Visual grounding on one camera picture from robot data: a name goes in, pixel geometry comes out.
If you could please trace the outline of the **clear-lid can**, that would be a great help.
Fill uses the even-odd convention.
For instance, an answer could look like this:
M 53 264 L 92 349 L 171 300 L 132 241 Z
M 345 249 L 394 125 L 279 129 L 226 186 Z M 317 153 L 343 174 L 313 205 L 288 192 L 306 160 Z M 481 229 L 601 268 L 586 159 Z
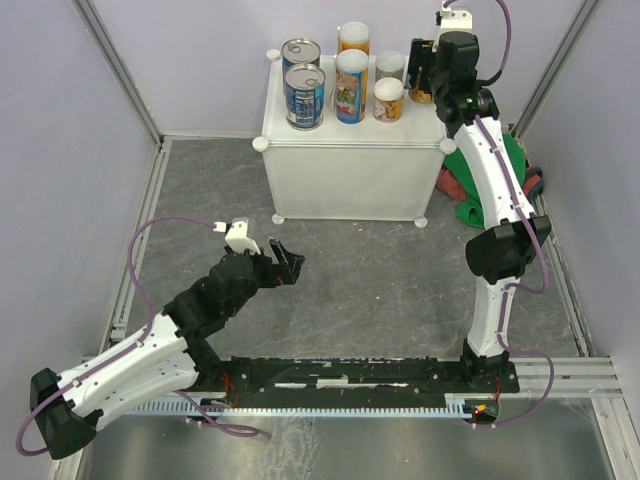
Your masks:
M 385 51 L 376 56 L 375 81 L 383 78 L 395 78 L 400 82 L 404 79 L 406 58 L 397 51 Z

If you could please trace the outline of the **small orange can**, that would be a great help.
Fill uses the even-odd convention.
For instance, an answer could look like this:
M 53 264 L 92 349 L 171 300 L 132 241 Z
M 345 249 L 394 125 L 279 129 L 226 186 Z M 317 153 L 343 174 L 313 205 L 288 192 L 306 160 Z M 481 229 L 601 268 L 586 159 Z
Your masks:
M 373 116 L 377 121 L 398 121 L 402 116 L 403 106 L 404 86 L 400 80 L 386 77 L 375 83 Z

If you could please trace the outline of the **tall can white lid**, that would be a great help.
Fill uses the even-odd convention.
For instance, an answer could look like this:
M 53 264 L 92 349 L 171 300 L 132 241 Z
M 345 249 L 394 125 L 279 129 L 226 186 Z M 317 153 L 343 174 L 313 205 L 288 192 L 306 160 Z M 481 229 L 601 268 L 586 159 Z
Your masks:
M 359 49 L 344 50 L 335 59 L 334 104 L 342 123 L 356 124 L 365 117 L 368 66 L 368 55 Z

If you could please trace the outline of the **blue can with pull-tab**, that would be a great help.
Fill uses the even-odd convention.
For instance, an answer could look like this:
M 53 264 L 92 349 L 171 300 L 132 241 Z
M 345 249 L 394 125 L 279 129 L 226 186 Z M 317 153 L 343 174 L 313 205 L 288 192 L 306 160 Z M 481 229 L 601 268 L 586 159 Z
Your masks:
M 293 38 L 282 45 L 281 56 L 284 71 L 300 64 L 320 66 L 321 47 L 308 38 Z

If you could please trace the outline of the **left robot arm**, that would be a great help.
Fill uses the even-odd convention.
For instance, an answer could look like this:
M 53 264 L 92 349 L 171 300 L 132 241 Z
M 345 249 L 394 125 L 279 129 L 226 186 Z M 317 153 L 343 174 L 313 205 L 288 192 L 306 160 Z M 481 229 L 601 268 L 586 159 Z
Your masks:
M 102 354 L 57 373 L 44 368 L 30 380 L 29 420 L 52 459 L 86 447 L 96 434 L 145 402 L 172 391 L 209 390 L 221 360 L 207 339 L 261 289 L 297 282 L 305 258 L 276 239 L 263 251 L 228 249 L 208 274 L 177 294 L 151 323 Z

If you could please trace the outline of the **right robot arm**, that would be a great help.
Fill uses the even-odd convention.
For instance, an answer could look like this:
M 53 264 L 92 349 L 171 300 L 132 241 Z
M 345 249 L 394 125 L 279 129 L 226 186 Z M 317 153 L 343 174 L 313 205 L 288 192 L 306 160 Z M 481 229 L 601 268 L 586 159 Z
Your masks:
M 464 341 L 460 382 L 481 391 L 505 369 L 513 296 L 526 267 L 543 259 L 551 232 L 518 184 L 504 142 L 489 81 L 477 77 L 476 35 L 449 31 L 437 40 L 411 42 L 407 83 L 430 93 L 437 117 L 463 155 L 483 210 L 482 233 L 467 242 L 465 256 L 476 278 L 474 317 Z

